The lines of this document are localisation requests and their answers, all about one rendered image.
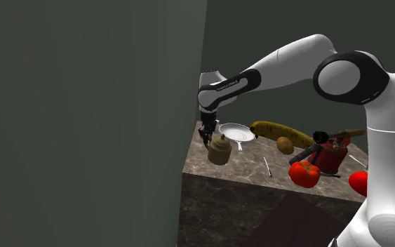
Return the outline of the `red canister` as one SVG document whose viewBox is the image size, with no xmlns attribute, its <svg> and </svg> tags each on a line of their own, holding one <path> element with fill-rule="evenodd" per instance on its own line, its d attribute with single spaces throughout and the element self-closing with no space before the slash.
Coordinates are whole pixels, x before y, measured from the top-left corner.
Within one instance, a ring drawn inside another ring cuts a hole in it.
<svg viewBox="0 0 395 247">
<path fill-rule="evenodd" d="M 317 166 L 322 173 L 336 174 L 348 153 L 347 146 L 350 144 L 350 138 L 344 138 L 337 149 L 334 148 L 334 140 L 328 140 L 321 146 L 323 149 L 319 154 L 314 152 L 307 161 L 314 166 Z"/>
</svg>

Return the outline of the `spotted yellow banana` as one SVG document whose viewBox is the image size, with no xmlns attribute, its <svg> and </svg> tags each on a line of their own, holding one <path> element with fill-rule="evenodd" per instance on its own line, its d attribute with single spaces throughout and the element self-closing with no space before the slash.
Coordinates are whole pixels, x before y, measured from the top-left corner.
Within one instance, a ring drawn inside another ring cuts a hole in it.
<svg viewBox="0 0 395 247">
<path fill-rule="evenodd" d="M 258 136 L 277 141 L 280 137 L 288 138 L 294 147 L 306 149 L 313 145 L 314 139 L 307 134 L 291 127 L 270 121 L 254 121 L 249 126 L 250 131 Z"/>
</svg>

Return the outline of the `beige lidded jar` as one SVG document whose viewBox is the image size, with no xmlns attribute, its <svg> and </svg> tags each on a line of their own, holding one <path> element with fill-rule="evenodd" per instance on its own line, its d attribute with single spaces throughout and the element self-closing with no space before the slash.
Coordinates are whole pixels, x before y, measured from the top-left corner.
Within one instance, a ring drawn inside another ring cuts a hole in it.
<svg viewBox="0 0 395 247">
<path fill-rule="evenodd" d="M 214 137 L 207 145 L 208 160 L 215 165 L 225 165 L 230 158 L 232 145 L 227 137 L 222 134 Z"/>
</svg>

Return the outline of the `thin white utensil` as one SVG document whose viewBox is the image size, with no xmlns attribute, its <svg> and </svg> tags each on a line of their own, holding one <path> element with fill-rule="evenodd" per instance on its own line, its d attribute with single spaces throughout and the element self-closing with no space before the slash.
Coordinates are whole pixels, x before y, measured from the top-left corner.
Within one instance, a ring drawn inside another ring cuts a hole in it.
<svg viewBox="0 0 395 247">
<path fill-rule="evenodd" d="M 355 156 L 349 154 L 349 157 L 350 157 L 351 159 L 353 159 L 355 162 L 361 164 L 361 165 L 363 166 L 364 170 L 366 170 L 366 171 L 368 170 L 368 166 L 365 165 L 364 163 L 362 163 L 361 161 L 359 161 Z"/>
</svg>

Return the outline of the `brown marble counter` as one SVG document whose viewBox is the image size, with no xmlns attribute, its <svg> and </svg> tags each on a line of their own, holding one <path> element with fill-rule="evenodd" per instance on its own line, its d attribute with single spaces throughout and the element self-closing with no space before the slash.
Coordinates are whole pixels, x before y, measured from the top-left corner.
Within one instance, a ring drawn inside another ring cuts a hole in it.
<svg viewBox="0 0 395 247">
<path fill-rule="evenodd" d="M 207 159 L 193 134 L 182 171 L 178 247 L 328 247 L 363 202 L 348 183 L 367 164 L 356 145 L 334 177 L 323 176 L 305 189 L 288 176 L 288 156 L 273 140 L 233 145 L 229 162 Z M 267 172 L 266 157 L 272 178 Z"/>
</svg>

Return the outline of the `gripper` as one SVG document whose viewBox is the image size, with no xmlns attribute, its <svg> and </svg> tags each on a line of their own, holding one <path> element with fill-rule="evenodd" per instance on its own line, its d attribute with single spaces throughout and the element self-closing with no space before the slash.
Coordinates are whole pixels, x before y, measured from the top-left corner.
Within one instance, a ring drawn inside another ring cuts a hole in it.
<svg viewBox="0 0 395 247">
<path fill-rule="evenodd" d="M 215 131 L 217 124 L 216 114 L 217 112 L 201 112 L 202 126 L 198 129 L 198 132 L 205 148 L 209 148 L 208 143 L 211 141 L 211 135 Z"/>
</svg>

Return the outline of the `brown wooden-handled tool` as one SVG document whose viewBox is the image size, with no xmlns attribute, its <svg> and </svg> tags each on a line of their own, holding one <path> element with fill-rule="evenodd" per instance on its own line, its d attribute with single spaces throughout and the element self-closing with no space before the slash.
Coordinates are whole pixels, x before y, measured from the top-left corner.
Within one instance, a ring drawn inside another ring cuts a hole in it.
<svg viewBox="0 0 395 247">
<path fill-rule="evenodd" d="M 345 131 L 338 131 L 336 133 L 331 133 L 329 138 L 353 138 L 361 135 L 365 135 L 367 129 L 347 129 Z"/>
</svg>

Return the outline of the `thin white pen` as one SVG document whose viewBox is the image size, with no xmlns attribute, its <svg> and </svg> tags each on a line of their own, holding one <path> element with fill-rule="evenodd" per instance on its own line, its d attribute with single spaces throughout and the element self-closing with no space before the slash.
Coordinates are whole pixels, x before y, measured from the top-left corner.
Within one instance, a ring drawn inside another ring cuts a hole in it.
<svg viewBox="0 0 395 247">
<path fill-rule="evenodd" d="M 266 159 L 265 156 L 263 156 L 263 159 L 264 159 L 265 165 L 266 165 L 266 167 L 267 167 L 267 172 L 268 172 L 269 176 L 272 178 L 272 172 L 271 172 L 271 170 L 270 170 L 270 168 L 269 168 L 268 161 L 267 161 L 267 159 Z"/>
</svg>

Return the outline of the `dark grey long-handled tool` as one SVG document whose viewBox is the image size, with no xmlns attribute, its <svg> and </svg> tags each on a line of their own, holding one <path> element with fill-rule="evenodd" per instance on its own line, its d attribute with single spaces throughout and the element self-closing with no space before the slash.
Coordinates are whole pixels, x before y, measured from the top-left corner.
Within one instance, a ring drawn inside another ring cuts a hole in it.
<svg viewBox="0 0 395 247">
<path fill-rule="evenodd" d="M 293 165 L 295 162 L 299 162 L 314 153 L 313 159 L 310 161 L 310 163 L 314 165 L 321 153 L 321 150 L 323 149 L 322 144 L 326 143 L 329 138 L 330 136 L 326 132 L 315 131 L 313 134 L 314 144 L 294 156 L 292 159 L 289 160 L 288 163 L 290 165 Z"/>
</svg>

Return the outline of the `red tomato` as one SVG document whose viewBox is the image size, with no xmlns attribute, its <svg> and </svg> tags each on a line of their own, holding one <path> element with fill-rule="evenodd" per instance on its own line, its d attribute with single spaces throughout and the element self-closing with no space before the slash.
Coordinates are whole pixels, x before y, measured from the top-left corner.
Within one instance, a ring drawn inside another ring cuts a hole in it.
<svg viewBox="0 0 395 247">
<path fill-rule="evenodd" d="M 352 173 L 348 178 L 349 186 L 361 196 L 367 196 L 368 173 L 366 171 L 357 171 Z"/>
<path fill-rule="evenodd" d="M 290 179 L 304 188 L 314 187 L 321 176 L 320 169 L 308 161 L 296 161 L 288 171 Z"/>
</svg>

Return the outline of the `white frying pan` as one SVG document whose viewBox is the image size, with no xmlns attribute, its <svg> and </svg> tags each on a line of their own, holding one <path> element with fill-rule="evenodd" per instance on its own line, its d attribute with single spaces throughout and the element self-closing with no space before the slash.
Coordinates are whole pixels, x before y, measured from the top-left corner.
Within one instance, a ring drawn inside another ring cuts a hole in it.
<svg viewBox="0 0 395 247">
<path fill-rule="evenodd" d="M 251 132 L 249 127 L 239 123 L 224 123 L 219 126 L 219 132 L 225 135 L 228 139 L 233 140 L 238 145 L 238 150 L 243 150 L 242 143 L 249 142 L 255 139 L 255 135 Z"/>
</svg>

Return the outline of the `brown potato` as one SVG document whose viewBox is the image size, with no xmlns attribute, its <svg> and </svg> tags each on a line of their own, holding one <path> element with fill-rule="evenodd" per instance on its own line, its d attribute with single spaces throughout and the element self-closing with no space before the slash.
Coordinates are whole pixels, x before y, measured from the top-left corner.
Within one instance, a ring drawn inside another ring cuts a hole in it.
<svg viewBox="0 0 395 247">
<path fill-rule="evenodd" d="M 280 153 L 285 155 L 290 155 L 294 152 L 294 146 L 292 142 L 288 138 L 283 136 L 277 139 L 276 147 L 280 151 Z"/>
</svg>

